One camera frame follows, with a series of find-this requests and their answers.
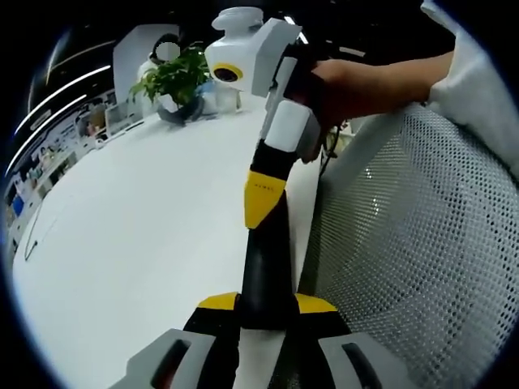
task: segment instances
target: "desk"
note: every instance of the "desk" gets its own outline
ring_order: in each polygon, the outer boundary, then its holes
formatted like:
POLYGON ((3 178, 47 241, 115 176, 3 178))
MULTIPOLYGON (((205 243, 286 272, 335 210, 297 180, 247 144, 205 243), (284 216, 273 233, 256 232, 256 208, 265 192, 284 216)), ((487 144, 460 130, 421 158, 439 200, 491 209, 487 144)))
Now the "desk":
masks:
MULTIPOLYGON (((152 115, 89 152, 48 193, 31 236, 41 242, 27 262, 19 250, 13 277, 28 328, 66 387, 111 385, 200 301, 241 289, 243 185, 264 103, 244 96, 241 113, 177 130, 152 115)), ((296 164, 287 183, 296 282, 319 167, 296 164)), ((254 336, 243 337, 250 353, 235 387, 265 387, 272 373, 283 336, 254 336), (252 347, 267 342, 269 350, 252 347)))

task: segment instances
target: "green leaves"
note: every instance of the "green leaves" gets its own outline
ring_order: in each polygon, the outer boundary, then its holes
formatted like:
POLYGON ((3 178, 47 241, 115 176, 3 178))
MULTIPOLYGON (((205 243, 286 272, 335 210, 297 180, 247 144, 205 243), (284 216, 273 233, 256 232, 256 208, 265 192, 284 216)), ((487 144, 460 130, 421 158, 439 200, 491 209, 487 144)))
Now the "green leaves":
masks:
POLYGON ((137 93, 144 92, 151 101, 157 96, 171 95, 178 105, 187 104, 195 95, 196 88, 208 79, 208 64, 199 43, 186 47, 173 61, 148 70, 131 88, 133 99, 137 93))

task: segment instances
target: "person's arm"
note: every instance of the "person's arm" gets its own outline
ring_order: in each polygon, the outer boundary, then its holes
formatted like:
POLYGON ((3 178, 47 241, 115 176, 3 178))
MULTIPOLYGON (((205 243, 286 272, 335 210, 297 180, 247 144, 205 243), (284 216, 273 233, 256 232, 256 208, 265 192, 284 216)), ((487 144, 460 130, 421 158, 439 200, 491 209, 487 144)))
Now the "person's arm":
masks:
POLYGON ((414 101, 427 101, 432 86, 447 76, 452 60, 451 52, 439 57, 380 66, 380 72, 392 91, 388 100, 388 110, 414 101))
POLYGON ((327 85, 320 107, 324 130, 345 119, 427 101, 431 87, 447 76, 452 57, 446 53, 386 66, 336 59, 320 62, 313 71, 327 85))

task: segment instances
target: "white robot part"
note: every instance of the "white robot part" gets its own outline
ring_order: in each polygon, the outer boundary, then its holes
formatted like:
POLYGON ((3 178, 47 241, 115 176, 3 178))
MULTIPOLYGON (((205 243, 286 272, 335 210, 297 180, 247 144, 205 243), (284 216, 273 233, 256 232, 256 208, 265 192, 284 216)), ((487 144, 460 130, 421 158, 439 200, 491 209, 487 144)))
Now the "white robot part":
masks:
POLYGON ((265 139, 268 131, 270 130, 272 119, 276 113, 277 106, 284 99, 283 95, 285 93, 286 86, 290 81, 290 76, 292 75, 297 62, 298 60, 295 58, 285 57, 279 65, 276 73, 276 87, 271 88, 270 93, 268 94, 267 104, 265 105, 267 114, 265 115, 261 133, 259 134, 261 139, 265 139))
POLYGON ((306 159, 312 154, 320 134, 311 109, 292 100, 282 100, 272 119, 265 144, 283 152, 297 152, 306 159))
POLYGON ((251 7, 222 11, 212 25, 225 35, 206 48, 205 57, 214 79, 266 97, 286 47, 298 39, 301 28, 279 19, 262 25, 262 17, 261 10, 251 7))

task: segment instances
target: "yellow circle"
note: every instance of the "yellow circle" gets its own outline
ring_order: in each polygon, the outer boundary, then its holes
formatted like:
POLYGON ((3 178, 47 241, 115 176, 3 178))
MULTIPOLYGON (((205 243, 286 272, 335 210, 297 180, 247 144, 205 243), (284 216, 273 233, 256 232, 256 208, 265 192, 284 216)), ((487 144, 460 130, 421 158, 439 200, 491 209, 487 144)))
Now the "yellow circle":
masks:
POLYGON ((218 62, 213 67, 212 72, 214 73, 218 69, 226 69, 228 71, 232 71, 236 75, 236 77, 238 77, 237 79, 241 79, 243 77, 243 72, 239 68, 237 68, 235 65, 232 65, 230 63, 218 62))

